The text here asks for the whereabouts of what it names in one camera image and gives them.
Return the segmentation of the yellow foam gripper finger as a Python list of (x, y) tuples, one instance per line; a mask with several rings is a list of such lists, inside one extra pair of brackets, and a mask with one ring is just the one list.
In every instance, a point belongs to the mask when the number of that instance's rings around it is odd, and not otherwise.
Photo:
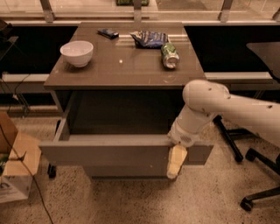
[(180, 144), (176, 144), (170, 149), (166, 173), (168, 179), (175, 179), (179, 175), (180, 168), (186, 156), (187, 149)]

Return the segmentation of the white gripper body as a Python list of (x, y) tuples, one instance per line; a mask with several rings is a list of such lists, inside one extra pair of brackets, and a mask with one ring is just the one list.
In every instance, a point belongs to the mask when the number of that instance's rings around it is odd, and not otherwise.
[(180, 144), (184, 147), (191, 147), (199, 139), (198, 134), (193, 134), (190, 131), (182, 129), (177, 122), (175, 122), (167, 136), (174, 144)]

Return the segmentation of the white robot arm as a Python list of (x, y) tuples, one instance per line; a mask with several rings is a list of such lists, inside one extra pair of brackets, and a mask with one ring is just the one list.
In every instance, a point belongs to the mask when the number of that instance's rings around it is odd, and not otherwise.
[(191, 80), (183, 90), (184, 107), (174, 120), (168, 137), (173, 142), (167, 177), (175, 179), (186, 159), (187, 149), (199, 140), (200, 132), (216, 116), (280, 146), (280, 104), (235, 94), (222, 84)]

